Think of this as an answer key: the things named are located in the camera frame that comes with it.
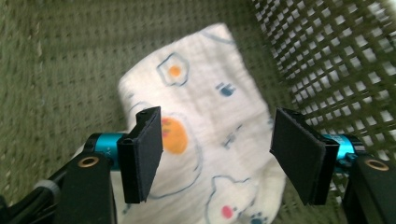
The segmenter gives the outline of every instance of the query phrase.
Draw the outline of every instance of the green woven surface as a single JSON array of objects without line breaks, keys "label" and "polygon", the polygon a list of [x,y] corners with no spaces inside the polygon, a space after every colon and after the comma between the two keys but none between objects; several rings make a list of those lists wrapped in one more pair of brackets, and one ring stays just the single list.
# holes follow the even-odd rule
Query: green woven surface
[{"label": "green woven surface", "polygon": [[[125,129],[117,95],[120,77],[155,49],[215,22],[222,21],[229,26],[247,70],[256,79],[272,113],[276,106],[299,107],[309,112],[307,106],[317,98],[304,98],[300,102],[290,97],[299,93],[293,92],[293,85],[299,81],[286,79],[287,75],[277,72],[280,59],[274,61],[271,53],[276,44],[271,42],[274,37],[270,36],[267,41],[256,20],[255,14],[265,6],[271,8],[274,2],[269,0],[268,5],[261,2],[255,8],[257,2],[252,4],[248,0],[0,0],[0,193],[9,203],[15,203],[38,179],[59,169],[91,133]],[[365,97],[372,96],[377,102],[376,94],[388,90],[391,99],[394,78],[389,76],[371,85],[371,80],[365,77],[365,86],[373,87],[355,92],[355,98],[364,102]],[[342,80],[347,82],[355,85],[351,79]],[[331,81],[329,94],[344,88],[339,83]],[[341,111],[343,106],[356,102],[349,99],[346,97],[337,102],[336,107],[326,107],[323,112],[330,113],[329,108]],[[375,108],[386,108],[390,114],[396,114],[389,102],[381,101]],[[373,111],[366,103],[361,103],[361,107]],[[319,111],[313,113],[313,117],[320,116],[322,110]],[[328,127],[335,123],[338,126],[334,129],[338,131],[345,118],[332,116],[336,119],[325,118],[325,124],[319,123],[317,128],[329,131]],[[391,157],[395,146],[391,130],[394,129],[394,121],[389,120],[385,126],[381,122],[373,129],[355,133],[373,136],[373,143],[379,144],[378,148],[388,148]],[[380,133],[393,146],[376,141],[376,137],[381,139]],[[339,223],[338,201],[342,192],[335,182],[338,190],[331,191],[328,204],[321,207],[302,206],[289,183],[275,223]]]}]

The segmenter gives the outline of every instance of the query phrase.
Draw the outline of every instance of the woven basket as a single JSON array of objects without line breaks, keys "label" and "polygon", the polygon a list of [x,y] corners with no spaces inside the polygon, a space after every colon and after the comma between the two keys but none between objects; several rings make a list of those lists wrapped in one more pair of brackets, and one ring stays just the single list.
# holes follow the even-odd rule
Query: woven basket
[{"label": "woven basket", "polygon": [[[0,0],[0,193],[15,203],[91,133],[125,129],[120,77],[215,22],[233,33],[274,115],[297,109],[395,161],[396,25],[374,0]],[[303,206],[288,183],[275,223],[339,223],[345,177]]]}]

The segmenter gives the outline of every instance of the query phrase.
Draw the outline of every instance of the towel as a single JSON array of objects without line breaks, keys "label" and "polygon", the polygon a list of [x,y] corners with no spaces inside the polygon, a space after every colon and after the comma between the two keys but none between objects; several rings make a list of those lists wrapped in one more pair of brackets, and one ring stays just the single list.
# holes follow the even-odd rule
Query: towel
[{"label": "towel", "polygon": [[270,223],[285,175],[269,153],[272,122],[223,23],[152,52],[120,80],[128,128],[162,107],[163,155],[146,203],[125,204],[123,223]]}]

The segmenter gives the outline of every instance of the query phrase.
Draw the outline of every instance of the cartoon face print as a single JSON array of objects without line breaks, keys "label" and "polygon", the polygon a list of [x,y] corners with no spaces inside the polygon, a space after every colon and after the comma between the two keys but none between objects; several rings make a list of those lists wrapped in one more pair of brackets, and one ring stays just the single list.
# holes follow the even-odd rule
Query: cartoon face print
[{"label": "cartoon face print", "polygon": [[181,114],[163,113],[163,155],[150,191],[161,199],[188,189],[202,170],[202,150],[188,120]]},{"label": "cartoon face print", "polygon": [[212,193],[205,208],[206,223],[233,223],[255,199],[250,179],[235,181],[227,175],[212,178]]},{"label": "cartoon face print", "polygon": [[166,86],[183,86],[189,79],[189,62],[178,53],[170,54],[157,67]]}]

